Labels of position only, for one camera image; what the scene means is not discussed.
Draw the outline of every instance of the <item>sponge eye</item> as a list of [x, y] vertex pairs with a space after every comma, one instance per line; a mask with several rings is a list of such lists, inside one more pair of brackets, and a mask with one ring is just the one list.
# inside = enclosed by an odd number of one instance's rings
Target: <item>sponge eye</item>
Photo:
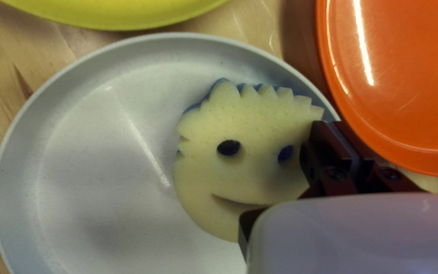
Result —
[[280, 150], [280, 153], [278, 154], [278, 161], [284, 162], [291, 158], [291, 154], [294, 152], [293, 146], [286, 146]]
[[217, 146], [217, 152], [224, 156], [236, 154], [241, 147], [241, 143], [235, 140], [225, 140]]

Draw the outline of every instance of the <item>yellow plate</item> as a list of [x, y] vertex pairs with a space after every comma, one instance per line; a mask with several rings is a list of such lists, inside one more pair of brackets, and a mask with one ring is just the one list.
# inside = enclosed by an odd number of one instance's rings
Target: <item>yellow plate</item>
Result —
[[185, 21], [228, 0], [1, 0], [53, 21], [101, 30], [149, 29]]

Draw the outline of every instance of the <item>white plate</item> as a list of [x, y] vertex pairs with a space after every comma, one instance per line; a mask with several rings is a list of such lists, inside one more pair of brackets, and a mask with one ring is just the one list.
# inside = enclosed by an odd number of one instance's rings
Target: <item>white plate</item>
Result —
[[221, 77], [291, 87], [338, 119], [299, 72], [237, 41], [169, 33], [91, 53], [28, 100], [1, 145], [10, 271], [244, 273], [238, 245], [199, 229], [171, 185], [175, 125]]

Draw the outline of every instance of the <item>wooden table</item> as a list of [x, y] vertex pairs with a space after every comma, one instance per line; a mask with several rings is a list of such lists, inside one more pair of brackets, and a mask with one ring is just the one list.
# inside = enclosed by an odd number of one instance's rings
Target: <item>wooden table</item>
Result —
[[[46, 21], [0, 3], [0, 143], [23, 103], [54, 73], [82, 55], [128, 37], [166, 31], [215, 34], [283, 58], [326, 92], [313, 28], [314, 0], [231, 0], [173, 26], [105, 32]], [[438, 178], [400, 169], [438, 193]], [[0, 256], [0, 273], [8, 273]]]

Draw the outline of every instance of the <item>sponge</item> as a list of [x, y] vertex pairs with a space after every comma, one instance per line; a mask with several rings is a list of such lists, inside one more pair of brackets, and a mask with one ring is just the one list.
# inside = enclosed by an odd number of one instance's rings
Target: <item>sponge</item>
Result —
[[307, 189], [300, 145], [323, 111], [289, 88], [216, 82], [177, 125], [173, 181], [187, 214], [208, 233], [237, 242], [243, 212], [300, 196]]

